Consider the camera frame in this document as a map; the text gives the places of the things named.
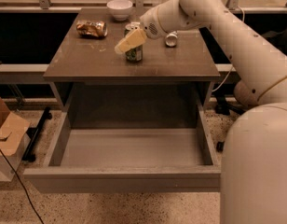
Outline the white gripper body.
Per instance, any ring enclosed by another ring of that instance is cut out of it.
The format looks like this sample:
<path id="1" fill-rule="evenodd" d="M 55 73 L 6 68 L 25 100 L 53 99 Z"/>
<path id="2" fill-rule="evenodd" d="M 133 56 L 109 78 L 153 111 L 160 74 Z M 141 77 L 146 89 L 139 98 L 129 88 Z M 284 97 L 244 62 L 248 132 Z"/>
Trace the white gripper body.
<path id="1" fill-rule="evenodd" d="M 151 39 L 194 27 L 193 20 L 180 7 L 179 0 L 170 0 L 152 7 L 142 15 L 140 21 L 146 35 Z"/>

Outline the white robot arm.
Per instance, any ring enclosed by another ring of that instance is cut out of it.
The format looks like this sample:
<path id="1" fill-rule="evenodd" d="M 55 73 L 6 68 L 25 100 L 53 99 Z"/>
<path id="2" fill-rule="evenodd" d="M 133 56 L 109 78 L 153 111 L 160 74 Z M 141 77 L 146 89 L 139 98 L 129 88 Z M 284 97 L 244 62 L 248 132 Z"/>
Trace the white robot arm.
<path id="1" fill-rule="evenodd" d="M 140 18 L 118 54 L 147 38 L 199 25 L 251 90 L 256 106 L 229 129 L 221 160 L 221 224 L 287 224 L 287 56 L 233 15 L 221 0 L 170 0 Z"/>

